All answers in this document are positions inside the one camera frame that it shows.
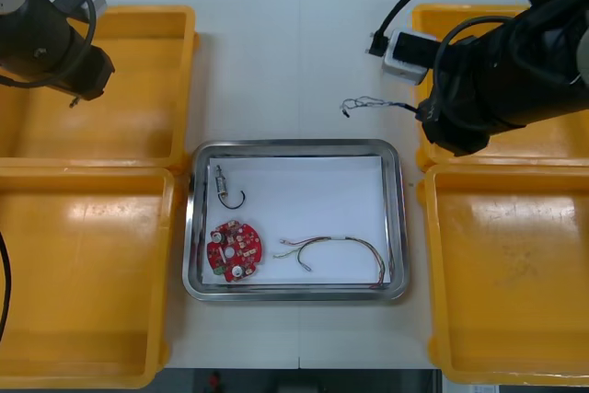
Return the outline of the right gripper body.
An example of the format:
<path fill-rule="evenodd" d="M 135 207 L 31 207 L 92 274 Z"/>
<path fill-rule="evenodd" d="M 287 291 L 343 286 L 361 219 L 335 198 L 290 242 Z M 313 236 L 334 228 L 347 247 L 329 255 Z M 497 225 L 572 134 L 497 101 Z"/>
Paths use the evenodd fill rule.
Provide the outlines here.
<path fill-rule="evenodd" d="M 421 106 L 428 106 L 429 119 L 421 122 L 422 130 L 431 144 L 436 144 L 454 156 L 468 156 L 484 149 L 490 137 L 480 131 L 467 129 L 453 122 L 434 98 L 427 98 Z"/>

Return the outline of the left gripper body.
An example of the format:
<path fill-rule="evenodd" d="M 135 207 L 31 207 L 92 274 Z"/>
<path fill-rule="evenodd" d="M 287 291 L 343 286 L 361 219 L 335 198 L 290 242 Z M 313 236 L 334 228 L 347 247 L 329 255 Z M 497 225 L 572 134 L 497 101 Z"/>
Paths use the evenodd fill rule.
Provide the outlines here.
<path fill-rule="evenodd" d="M 91 101 L 104 94 L 114 72 L 114 64 L 110 57 L 104 50 L 92 45 L 75 70 L 58 82 L 58 89 L 71 96 Z"/>

